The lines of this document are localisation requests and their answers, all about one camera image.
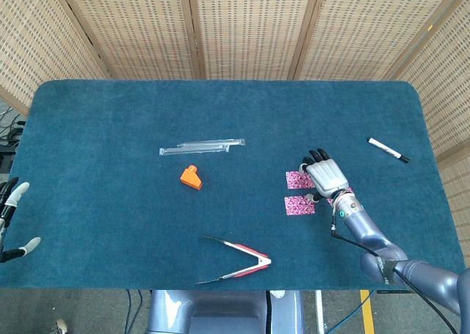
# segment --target pink paper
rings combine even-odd
[[[285,197],[287,215],[315,214],[315,204],[305,196]]]
[[[302,174],[298,171],[286,171],[288,189],[313,189],[314,182],[308,174]]]

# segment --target marker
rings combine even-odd
[[[397,151],[387,147],[386,145],[384,145],[383,143],[380,143],[379,141],[373,139],[373,138],[368,138],[367,139],[367,142],[370,143],[371,145],[374,145],[375,147],[383,150],[384,152],[387,152],[388,154],[390,154],[391,156],[394,156],[395,158],[401,160],[401,161],[404,161],[405,163],[408,163],[410,161],[410,159],[408,159],[406,156],[404,156],[403,154],[400,154],[398,153]]]

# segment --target orange block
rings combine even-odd
[[[195,189],[200,189],[203,186],[203,182],[200,180],[197,167],[194,165],[188,166],[187,169],[184,169],[183,175],[179,178],[183,184],[194,187]]]

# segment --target wooden lattice panel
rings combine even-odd
[[[197,0],[208,79],[287,79],[308,0]]]
[[[441,169],[465,262],[470,265],[470,156]]]
[[[50,79],[106,77],[59,0],[0,0],[0,93],[23,113]]]
[[[381,79],[442,0],[323,0],[299,79]]]
[[[181,0],[68,1],[114,76],[194,77]]]
[[[451,14],[399,78],[419,92],[436,155],[470,139],[470,0]]]

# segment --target black cable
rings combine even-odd
[[[136,318],[137,318],[137,315],[139,314],[140,308],[142,307],[142,292],[140,292],[140,290],[137,290],[137,291],[139,292],[139,296],[140,296],[139,307],[137,307],[137,311],[135,311],[134,318],[132,318],[131,324],[129,325],[129,329],[127,330],[127,333],[126,333],[126,334],[130,334],[130,333],[131,333],[132,327],[134,326],[134,323],[135,323],[135,320],[136,320]]]
[[[342,241],[346,241],[346,242],[349,242],[350,244],[354,244],[355,246],[360,247],[360,248],[362,248],[363,250],[365,250],[365,251],[367,251],[367,252],[373,254],[375,257],[378,257],[378,256],[379,256],[377,253],[375,253],[374,251],[368,249],[367,247],[363,246],[362,244],[358,244],[357,242],[354,242],[354,241],[352,241],[352,240],[346,239],[346,238],[344,238],[343,236],[338,235],[337,233],[332,233],[331,236],[334,237],[335,239],[342,240]]]
[[[131,307],[132,307],[132,300],[131,300],[131,293],[128,289],[126,289],[127,297],[129,299],[129,306],[127,308],[127,317],[126,317],[126,325],[124,326],[124,334],[127,334],[127,324],[129,323],[129,317],[131,315]]]
[[[374,252],[373,250],[370,250],[369,248],[363,246],[362,244],[358,244],[357,242],[354,242],[352,240],[346,239],[345,237],[343,237],[341,235],[338,235],[336,233],[336,220],[335,220],[334,217],[333,217],[333,220],[331,221],[331,236],[334,237],[335,239],[346,241],[350,244],[354,244],[355,246],[362,248],[363,250],[367,251],[368,253],[371,253],[375,257],[379,256],[376,252]],[[450,322],[447,320],[445,315],[443,315],[442,312],[440,312],[440,310],[436,306],[434,306],[434,304],[431,301],[429,301],[429,299],[425,295],[423,295],[423,293],[421,293],[420,290],[418,290],[417,287],[415,287],[415,285],[413,285],[408,279],[405,278],[405,276],[402,273],[400,273],[395,268],[394,268],[394,273],[397,274],[406,283],[406,285],[408,285],[414,292],[416,292],[438,314],[438,316],[441,317],[441,319],[444,321],[445,324],[447,324],[447,327],[449,327],[450,331],[453,334],[458,334],[455,331],[452,324],[450,324]]]
[[[265,334],[271,334],[271,322],[272,322],[271,293],[270,291],[266,291],[266,331],[265,331]]]
[[[441,319],[444,321],[445,324],[447,324],[447,327],[449,327],[451,332],[453,332],[454,334],[458,334],[452,324],[450,324],[450,322],[447,320],[445,315],[443,315],[442,312],[440,312],[440,310],[436,306],[434,306],[434,304],[429,301],[429,299],[425,295],[423,295],[417,287],[415,287],[415,285],[413,285],[402,273],[400,273],[395,268],[394,273],[398,275],[406,283],[406,285],[408,285],[414,292],[416,292],[441,317]]]
[[[11,112],[11,111],[12,111],[12,108],[10,107],[10,108],[8,108],[7,110],[5,110],[5,111],[3,112],[3,114],[1,114],[0,123],[1,123],[1,121],[5,118],[5,115],[8,114],[8,113]]]
[[[21,115],[21,114],[16,115],[16,116],[13,118],[12,122],[11,122],[8,126],[0,126],[0,128],[3,128],[3,130],[0,131],[0,134],[2,134],[3,132],[5,132],[8,128],[11,130],[12,127],[13,127],[13,125],[16,124],[15,120],[16,120],[20,115]]]
[[[335,330],[339,329],[344,323],[346,323],[347,321],[349,321],[361,308],[362,306],[364,306],[364,303],[367,302],[367,300],[373,295],[375,294],[375,290],[372,290],[369,295],[367,295],[367,297],[364,299],[363,302],[361,302],[359,304],[358,307],[356,307],[354,309],[354,311],[352,311],[350,314],[348,314],[347,316],[345,316],[341,321],[339,321],[338,323],[336,323],[329,331],[327,331],[327,334],[331,334],[332,332],[334,332]]]

